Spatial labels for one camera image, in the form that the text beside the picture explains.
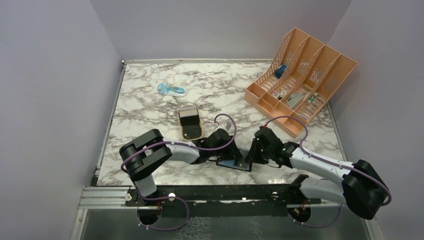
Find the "black card holder wallet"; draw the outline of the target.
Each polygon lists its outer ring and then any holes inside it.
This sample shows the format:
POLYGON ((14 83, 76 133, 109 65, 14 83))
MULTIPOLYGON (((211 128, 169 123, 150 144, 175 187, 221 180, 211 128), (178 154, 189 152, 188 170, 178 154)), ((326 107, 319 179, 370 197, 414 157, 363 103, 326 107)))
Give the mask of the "black card holder wallet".
POLYGON ((232 157, 228 159, 219 159, 216 165, 234 170, 251 172, 253 163, 248 160, 248 153, 249 151, 247 149, 238 148, 232 157))

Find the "gold oval tray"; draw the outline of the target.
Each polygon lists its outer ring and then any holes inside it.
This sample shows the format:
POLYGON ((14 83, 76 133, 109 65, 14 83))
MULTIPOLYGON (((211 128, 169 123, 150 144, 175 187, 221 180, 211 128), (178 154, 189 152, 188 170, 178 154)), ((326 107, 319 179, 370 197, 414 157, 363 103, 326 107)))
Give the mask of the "gold oval tray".
POLYGON ((180 117, 178 111, 177 111, 177 115, 178 115, 179 124, 180 124, 181 136, 182 136, 182 126, 201 124, 201 118, 200 118, 199 112, 198 112, 198 115, 180 117))

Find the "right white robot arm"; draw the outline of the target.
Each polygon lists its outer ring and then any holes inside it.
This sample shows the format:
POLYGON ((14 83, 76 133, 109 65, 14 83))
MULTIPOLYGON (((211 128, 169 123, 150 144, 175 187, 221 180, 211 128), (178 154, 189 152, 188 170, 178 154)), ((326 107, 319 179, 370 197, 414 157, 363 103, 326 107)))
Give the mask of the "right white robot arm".
POLYGON ((283 143, 268 127, 260 127, 255 132, 249 154, 256 163, 272 160, 279 167, 304 170, 321 177, 306 177, 288 190, 289 199, 296 204, 313 198, 328 200, 371 220, 389 199, 388 187, 369 162, 335 160, 295 142, 283 143))

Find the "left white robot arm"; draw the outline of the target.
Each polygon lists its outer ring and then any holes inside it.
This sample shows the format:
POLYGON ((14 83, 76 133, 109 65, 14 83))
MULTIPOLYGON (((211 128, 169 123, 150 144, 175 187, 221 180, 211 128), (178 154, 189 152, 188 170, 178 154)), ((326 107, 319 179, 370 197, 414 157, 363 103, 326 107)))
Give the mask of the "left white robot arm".
POLYGON ((209 137, 193 141, 171 141, 158 129, 152 129, 119 149, 123 161, 121 169, 129 175, 138 189, 138 199, 144 205, 157 200, 157 186, 153 172, 166 161, 202 164, 216 158, 217 161, 241 160, 243 155, 227 130, 218 128, 209 137))

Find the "grey pouch in rack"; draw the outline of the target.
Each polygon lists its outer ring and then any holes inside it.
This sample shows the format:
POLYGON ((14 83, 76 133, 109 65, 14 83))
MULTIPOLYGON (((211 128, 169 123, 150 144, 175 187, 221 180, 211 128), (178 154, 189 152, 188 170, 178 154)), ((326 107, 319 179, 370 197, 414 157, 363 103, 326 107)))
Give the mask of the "grey pouch in rack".
POLYGON ((295 92, 290 95, 285 105, 291 110, 295 110, 303 102, 305 96, 305 94, 295 92))

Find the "small box in rack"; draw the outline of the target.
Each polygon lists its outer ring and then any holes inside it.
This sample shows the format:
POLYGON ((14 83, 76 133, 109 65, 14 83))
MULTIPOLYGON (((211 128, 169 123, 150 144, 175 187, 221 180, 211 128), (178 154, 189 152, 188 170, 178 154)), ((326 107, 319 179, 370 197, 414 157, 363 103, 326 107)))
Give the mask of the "small box in rack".
POLYGON ((271 95, 275 97, 276 99, 281 100, 287 95, 287 93, 288 93, 287 90, 281 89, 281 90, 273 91, 271 95))

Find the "blue blister pack item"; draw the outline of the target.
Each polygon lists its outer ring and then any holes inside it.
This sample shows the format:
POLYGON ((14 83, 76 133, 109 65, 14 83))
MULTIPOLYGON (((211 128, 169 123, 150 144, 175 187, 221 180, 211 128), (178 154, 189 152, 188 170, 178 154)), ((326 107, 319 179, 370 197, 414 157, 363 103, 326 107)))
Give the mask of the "blue blister pack item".
POLYGON ((183 87, 179 87, 170 83, 160 83, 157 88, 157 92, 161 95, 172 96, 172 97, 185 97, 188 92, 183 87))

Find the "blue round object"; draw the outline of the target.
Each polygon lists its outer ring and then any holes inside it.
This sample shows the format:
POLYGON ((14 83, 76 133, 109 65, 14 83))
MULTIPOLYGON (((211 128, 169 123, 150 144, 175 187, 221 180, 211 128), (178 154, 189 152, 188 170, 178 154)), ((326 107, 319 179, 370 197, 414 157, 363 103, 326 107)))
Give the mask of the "blue round object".
POLYGON ((284 72, 286 71, 286 69, 287 69, 287 66, 286 65, 281 65, 278 69, 276 69, 275 71, 274 71, 274 76, 277 78, 277 79, 280 79, 282 76, 283 76, 283 74, 284 74, 284 72))

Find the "orange file organizer rack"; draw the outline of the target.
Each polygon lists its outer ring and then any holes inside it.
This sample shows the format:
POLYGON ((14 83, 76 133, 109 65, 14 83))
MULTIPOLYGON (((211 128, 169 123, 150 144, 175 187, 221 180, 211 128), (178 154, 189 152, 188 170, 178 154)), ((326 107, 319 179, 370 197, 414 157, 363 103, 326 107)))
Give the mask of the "orange file organizer rack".
POLYGON ((328 103, 342 83, 357 67, 357 62, 322 43, 304 31, 293 28, 282 43, 268 70, 250 84, 244 99, 268 119, 284 115, 276 125, 292 138, 302 131, 328 103), (281 65, 287 68, 280 79, 274 71, 281 65), (278 100, 273 91, 285 89, 287 95, 278 100), (292 110, 286 106, 291 94, 301 93, 302 103, 292 110), (311 103, 308 99, 317 97, 311 103))

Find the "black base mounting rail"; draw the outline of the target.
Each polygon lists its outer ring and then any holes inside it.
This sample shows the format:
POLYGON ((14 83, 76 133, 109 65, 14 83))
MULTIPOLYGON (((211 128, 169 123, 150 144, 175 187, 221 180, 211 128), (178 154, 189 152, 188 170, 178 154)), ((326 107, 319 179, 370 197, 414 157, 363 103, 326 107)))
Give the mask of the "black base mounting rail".
POLYGON ((133 188, 124 199, 126 207, 164 218, 285 217, 289 208, 321 203, 319 198, 301 196, 290 184, 159 185, 148 201, 133 188))

